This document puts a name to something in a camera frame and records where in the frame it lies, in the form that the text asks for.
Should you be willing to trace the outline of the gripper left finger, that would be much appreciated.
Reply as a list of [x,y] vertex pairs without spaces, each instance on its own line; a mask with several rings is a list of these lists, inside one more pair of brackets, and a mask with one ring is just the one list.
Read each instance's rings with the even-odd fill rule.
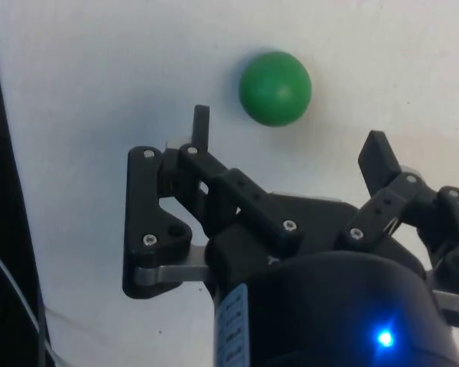
[[243,224],[264,253],[277,258],[294,255],[303,241],[302,225],[276,196],[208,151],[209,124],[209,107],[197,105],[189,142],[164,151],[129,151],[122,289],[131,298],[153,298],[190,281],[215,294],[228,278],[224,262],[192,245],[191,228],[161,207],[162,198],[176,199],[209,240]]

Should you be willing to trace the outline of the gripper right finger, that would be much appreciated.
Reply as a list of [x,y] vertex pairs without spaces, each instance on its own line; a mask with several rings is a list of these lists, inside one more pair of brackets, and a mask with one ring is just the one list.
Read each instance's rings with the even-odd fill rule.
[[406,224],[426,247],[425,280],[449,325],[459,328],[459,188],[431,189],[403,170],[384,132],[371,131],[358,158],[370,199],[342,231],[343,244],[373,252]]

